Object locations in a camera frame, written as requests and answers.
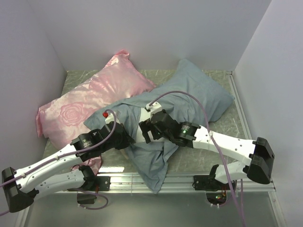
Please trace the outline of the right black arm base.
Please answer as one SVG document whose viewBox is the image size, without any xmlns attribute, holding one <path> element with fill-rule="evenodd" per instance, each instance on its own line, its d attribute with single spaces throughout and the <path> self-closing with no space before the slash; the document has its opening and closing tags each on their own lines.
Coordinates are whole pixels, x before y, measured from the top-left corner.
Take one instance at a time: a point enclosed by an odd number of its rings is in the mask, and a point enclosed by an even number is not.
<svg viewBox="0 0 303 227">
<path fill-rule="evenodd" d="M 231 190 L 228 183 L 221 183 L 207 175 L 193 176 L 192 187 L 195 191 L 205 191 L 206 199 L 211 206 L 221 207 L 226 205 L 231 197 L 227 192 Z"/>
</svg>

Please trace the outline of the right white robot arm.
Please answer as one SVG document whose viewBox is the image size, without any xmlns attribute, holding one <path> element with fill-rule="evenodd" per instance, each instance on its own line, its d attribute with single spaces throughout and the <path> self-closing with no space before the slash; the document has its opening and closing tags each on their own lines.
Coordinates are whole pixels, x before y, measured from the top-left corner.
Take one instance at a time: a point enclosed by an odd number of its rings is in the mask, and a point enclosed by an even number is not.
<svg viewBox="0 0 303 227">
<path fill-rule="evenodd" d="M 269 142 L 262 137 L 256 140 L 238 139 L 208 131 L 198 124 L 178 123 L 165 110 L 152 113 L 143 109 L 136 141 L 170 141 L 179 147 L 207 149 L 235 159 L 234 163 L 217 166 L 214 174 L 209 176 L 209 185 L 214 189 L 243 178 L 259 184 L 271 181 L 275 155 Z"/>
</svg>

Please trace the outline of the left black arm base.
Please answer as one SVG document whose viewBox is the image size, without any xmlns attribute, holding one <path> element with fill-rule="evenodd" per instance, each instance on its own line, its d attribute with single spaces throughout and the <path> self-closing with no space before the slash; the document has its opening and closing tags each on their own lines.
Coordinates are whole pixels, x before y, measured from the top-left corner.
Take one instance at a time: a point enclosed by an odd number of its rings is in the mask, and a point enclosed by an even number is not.
<svg viewBox="0 0 303 227">
<path fill-rule="evenodd" d="M 80 205 L 92 205 L 96 202 L 98 192 L 107 192 L 110 188 L 110 176 L 96 176 L 93 183 L 80 188 L 76 200 Z"/>
</svg>

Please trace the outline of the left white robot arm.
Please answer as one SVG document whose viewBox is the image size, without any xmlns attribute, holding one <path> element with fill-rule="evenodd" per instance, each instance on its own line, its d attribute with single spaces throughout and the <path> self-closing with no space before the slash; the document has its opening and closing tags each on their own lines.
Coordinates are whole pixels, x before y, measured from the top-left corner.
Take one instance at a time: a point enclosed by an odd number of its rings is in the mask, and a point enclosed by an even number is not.
<svg viewBox="0 0 303 227">
<path fill-rule="evenodd" d="M 55 154 L 35 164 L 17 170 L 12 167 L 4 169 L 0 186 L 9 212 L 19 212 L 58 191 L 91 190 L 96 184 L 96 176 L 84 162 L 112 148 L 124 149 L 134 142 L 122 124 L 111 122 L 102 129 L 79 135 Z"/>
</svg>

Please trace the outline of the blue and beige pillowcase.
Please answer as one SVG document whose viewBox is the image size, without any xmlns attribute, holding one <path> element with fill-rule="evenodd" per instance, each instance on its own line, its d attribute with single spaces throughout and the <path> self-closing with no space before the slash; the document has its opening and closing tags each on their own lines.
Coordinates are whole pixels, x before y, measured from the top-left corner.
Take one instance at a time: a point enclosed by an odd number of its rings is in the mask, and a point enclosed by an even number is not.
<svg viewBox="0 0 303 227">
<path fill-rule="evenodd" d="M 84 125 L 90 130 L 101 129 L 105 125 L 103 112 L 111 109 L 124 125 L 135 143 L 125 152 L 144 180 L 147 187 L 158 193 L 164 182 L 168 159 L 178 146 L 168 140 L 155 140 L 150 143 L 140 141 L 139 120 L 141 109 L 159 99 L 160 105 L 177 122 L 191 122 L 205 126 L 206 120 L 215 122 L 233 103 L 234 97 L 219 83 L 204 74 L 195 64 L 180 60 L 175 74 L 167 82 L 151 92 L 121 99 L 93 113 Z"/>
</svg>

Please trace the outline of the white pillow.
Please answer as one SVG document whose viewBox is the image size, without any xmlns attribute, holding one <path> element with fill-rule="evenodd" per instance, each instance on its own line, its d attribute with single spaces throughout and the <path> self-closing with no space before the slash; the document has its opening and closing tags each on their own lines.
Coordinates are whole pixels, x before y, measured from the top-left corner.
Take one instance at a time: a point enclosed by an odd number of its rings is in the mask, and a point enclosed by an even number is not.
<svg viewBox="0 0 303 227">
<path fill-rule="evenodd" d="M 144 122 L 146 120 L 149 120 L 151 117 L 150 112 L 148 112 L 145 108 L 141 108 L 141 114 L 140 114 L 140 118 L 139 118 L 139 123 L 140 122 Z M 159 138 L 158 140 L 155 140 L 152 136 L 152 132 L 148 131 L 147 132 L 147 139 L 150 140 L 150 142 L 164 142 L 165 139 L 164 138 Z M 137 133 L 136 133 L 136 137 L 135 137 L 135 143 L 147 143 L 144 135 L 143 135 L 143 131 L 140 128 L 140 126 L 138 126 L 137 128 Z"/>
</svg>

